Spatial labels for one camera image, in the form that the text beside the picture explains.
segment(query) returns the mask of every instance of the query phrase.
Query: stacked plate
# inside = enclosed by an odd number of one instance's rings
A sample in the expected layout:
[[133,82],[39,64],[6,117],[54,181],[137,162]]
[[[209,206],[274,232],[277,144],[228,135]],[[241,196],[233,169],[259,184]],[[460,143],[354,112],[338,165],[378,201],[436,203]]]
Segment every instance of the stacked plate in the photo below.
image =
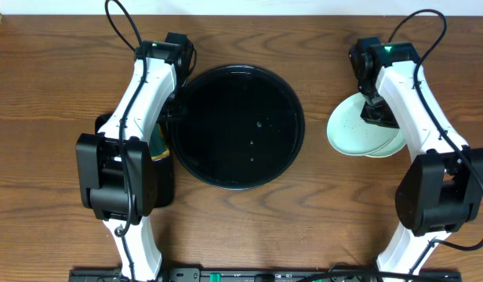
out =
[[396,128],[366,123],[360,113],[365,99],[361,93],[345,99],[330,116],[327,138],[334,149],[350,156],[389,157],[405,146]]

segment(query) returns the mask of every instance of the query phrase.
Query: wooden tabletop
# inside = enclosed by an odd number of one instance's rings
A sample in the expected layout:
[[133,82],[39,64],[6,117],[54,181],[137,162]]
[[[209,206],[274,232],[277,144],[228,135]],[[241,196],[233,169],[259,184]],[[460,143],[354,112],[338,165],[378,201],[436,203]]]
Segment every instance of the wooden tabletop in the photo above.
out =
[[[175,160],[176,198],[154,210],[166,266],[327,269],[366,265],[398,224],[394,191],[410,165],[393,157],[348,157],[327,141],[335,106],[356,93],[347,50],[360,37],[386,40],[401,17],[135,16],[145,39],[186,33],[198,49],[194,76],[250,63],[282,76],[306,116],[299,156],[273,182],[252,190],[209,186]],[[122,17],[116,24],[133,34]],[[422,53],[441,30],[437,17],[409,22],[398,40]],[[451,17],[424,64],[442,109],[472,147],[483,146],[483,18]],[[69,269],[116,267],[109,231],[83,208],[74,145],[113,110],[133,73],[133,55],[105,16],[5,16],[0,30],[0,281],[65,281]],[[475,244],[477,219],[450,241]],[[440,246],[425,265],[483,281],[483,249]]]

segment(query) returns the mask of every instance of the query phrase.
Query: green object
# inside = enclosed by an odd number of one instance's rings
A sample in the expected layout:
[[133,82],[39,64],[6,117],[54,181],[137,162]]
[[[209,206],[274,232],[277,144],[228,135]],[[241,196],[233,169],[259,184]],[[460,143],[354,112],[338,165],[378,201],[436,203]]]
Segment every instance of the green object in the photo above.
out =
[[156,124],[151,133],[151,139],[149,140],[149,151],[152,157],[159,156],[167,151],[165,140],[162,137],[162,131],[159,124]]
[[211,273],[210,282],[220,282],[220,273]]

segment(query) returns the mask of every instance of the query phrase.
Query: wooden table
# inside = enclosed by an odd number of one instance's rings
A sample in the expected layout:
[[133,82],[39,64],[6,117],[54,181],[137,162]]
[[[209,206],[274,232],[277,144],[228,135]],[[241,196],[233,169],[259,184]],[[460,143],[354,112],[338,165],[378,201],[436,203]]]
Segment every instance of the wooden table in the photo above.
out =
[[[186,33],[198,49],[194,75],[251,63],[281,75],[306,115],[303,148],[275,181],[252,190],[206,185],[175,161],[176,199],[152,213],[166,266],[326,269],[365,265],[397,226],[394,191],[406,149],[372,159],[337,153],[325,137],[335,106],[356,93],[347,50],[383,40],[401,17],[136,16],[143,38]],[[127,37],[125,19],[116,24]],[[483,146],[483,18],[452,17],[425,63],[453,125]],[[399,40],[422,53],[438,36],[436,17],[407,24]],[[0,30],[0,281],[65,281],[74,267],[120,264],[112,236],[83,208],[74,145],[97,115],[113,110],[133,72],[133,55],[105,16],[5,16]],[[474,244],[478,218],[450,240]],[[426,267],[457,268],[483,281],[483,249],[438,247]]]

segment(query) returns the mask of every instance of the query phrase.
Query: black bowl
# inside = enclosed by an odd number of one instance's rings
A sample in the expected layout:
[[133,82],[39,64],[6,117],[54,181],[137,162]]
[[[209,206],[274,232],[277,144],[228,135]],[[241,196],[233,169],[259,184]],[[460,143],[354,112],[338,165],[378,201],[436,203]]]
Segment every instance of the black bowl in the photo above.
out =
[[292,88],[260,67],[209,70],[178,93],[187,117],[171,124],[172,147],[200,180],[229,189],[263,185],[296,158],[304,115]]

